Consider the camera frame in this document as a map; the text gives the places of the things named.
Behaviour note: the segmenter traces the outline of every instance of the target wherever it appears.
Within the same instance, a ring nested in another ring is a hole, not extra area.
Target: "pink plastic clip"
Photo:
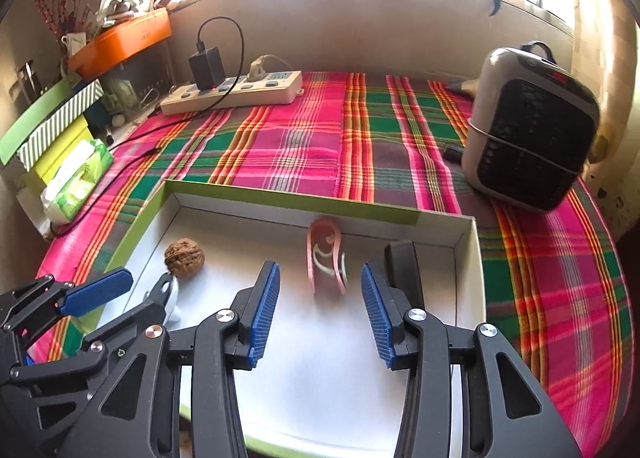
[[[309,225],[306,232],[306,268],[311,292],[314,294],[316,293],[316,270],[334,278],[338,290],[344,294],[347,274],[344,268],[344,252],[340,254],[341,240],[340,229],[329,219],[322,218]],[[330,258],[333,268],[323,264],[320,258]]]

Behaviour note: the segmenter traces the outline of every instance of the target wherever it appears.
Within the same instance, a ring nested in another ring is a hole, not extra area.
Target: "black power adapter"
[[[189,66],[199,90],[210,90],[220,86],[226,79],[218,47],[205,48],[204,43],[197,44],[198,52],[189,57]]]

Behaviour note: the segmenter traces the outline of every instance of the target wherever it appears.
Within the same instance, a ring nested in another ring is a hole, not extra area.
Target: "walnut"
[[[192,278],[204,264],[204,252],[196,242],[183,238],[164,251],[164,264],[176,278]]]

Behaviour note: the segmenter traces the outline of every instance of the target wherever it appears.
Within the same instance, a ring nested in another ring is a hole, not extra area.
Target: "plaid tablecloth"
[[[582,183],[543,216],[473,191],[441,156],[446,142],[464,144],[471,103],[441,83],[307,73],[304,87],[289,106],[203,114],[117,149],[97,192],[127,162],[162,147],[121,175],[82,224],[52,244],[40,274],[78,283],[101,274],[166,178],[472,215],[487,317],[547,390],[584,457],[593,457],[625,412],[634,341],[620,264]],[[152,117],[136,134],[176,118]],[[59,359],[80,337],[63,320],[34,356]]]

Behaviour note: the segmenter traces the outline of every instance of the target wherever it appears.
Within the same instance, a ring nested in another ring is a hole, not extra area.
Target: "white mug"
[[[74,32],[63,35],[62,44],[66,46],[69,57],[72,57],[86,46],[86,33]]]

